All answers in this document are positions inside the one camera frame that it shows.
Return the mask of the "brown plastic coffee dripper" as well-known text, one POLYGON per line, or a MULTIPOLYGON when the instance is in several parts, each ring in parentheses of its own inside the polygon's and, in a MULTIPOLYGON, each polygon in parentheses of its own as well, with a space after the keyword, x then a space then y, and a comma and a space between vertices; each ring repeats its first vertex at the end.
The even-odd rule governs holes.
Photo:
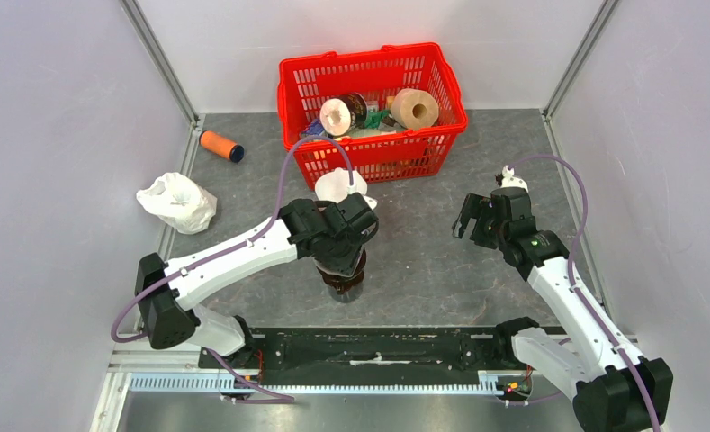
POLYGON ((360 284, 364 279, 364 267, 367 260, 367 253, 363 248, 360 251, 355 270, 351 275, 335 274, 332 271, 325 270, 316 265, 325 285, 333 290, 336 295, 343 295, 351 291, 356 285, 360 284))

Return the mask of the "white paper coffee filter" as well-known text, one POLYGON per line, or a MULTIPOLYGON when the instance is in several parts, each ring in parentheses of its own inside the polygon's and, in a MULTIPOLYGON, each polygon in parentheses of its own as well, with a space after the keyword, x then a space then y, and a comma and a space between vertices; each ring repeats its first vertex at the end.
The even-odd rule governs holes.
MULTIPOLYGON (((357 171, 353 172, 353 180, 354 191, 367 195, 368 185, 357 171)), ((319 201, 340 203, 347 197, 350 186, 349 171, 339 167, 321 176, 314 185, 314 192, 319 201)))

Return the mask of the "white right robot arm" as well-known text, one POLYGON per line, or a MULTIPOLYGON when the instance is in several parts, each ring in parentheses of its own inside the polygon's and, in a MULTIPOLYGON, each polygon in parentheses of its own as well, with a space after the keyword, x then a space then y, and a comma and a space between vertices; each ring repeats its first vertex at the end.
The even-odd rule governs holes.
POLYGON ((533 367, 571 401, 585 431, 659 430, 670 403, 673 373, 647 358, 590 295, 570 253, 552 231, 536 226, 528 192, 503 187, 466 195, 453 224, 456 238, 498 250, 553 311, 568 343, 551 338, 528 317, 499 324, 494 360, 533 367))

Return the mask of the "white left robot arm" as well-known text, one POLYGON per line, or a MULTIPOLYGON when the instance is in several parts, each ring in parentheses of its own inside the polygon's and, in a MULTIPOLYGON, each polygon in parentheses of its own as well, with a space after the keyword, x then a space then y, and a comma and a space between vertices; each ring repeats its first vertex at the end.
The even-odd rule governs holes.
POLYGON ((139 261, 136 304, 155 350, 192 343, 209 348, 234 367, 249 365, 256 345, 239 316, 228 317, 202 301, 272 266, 310 258, 342 302, 364 279, 365 244, 377 233, 377 202, 361 193, 341 202, 296 199, 244 234, 201 252, 165 262, 156 254, 139 261))

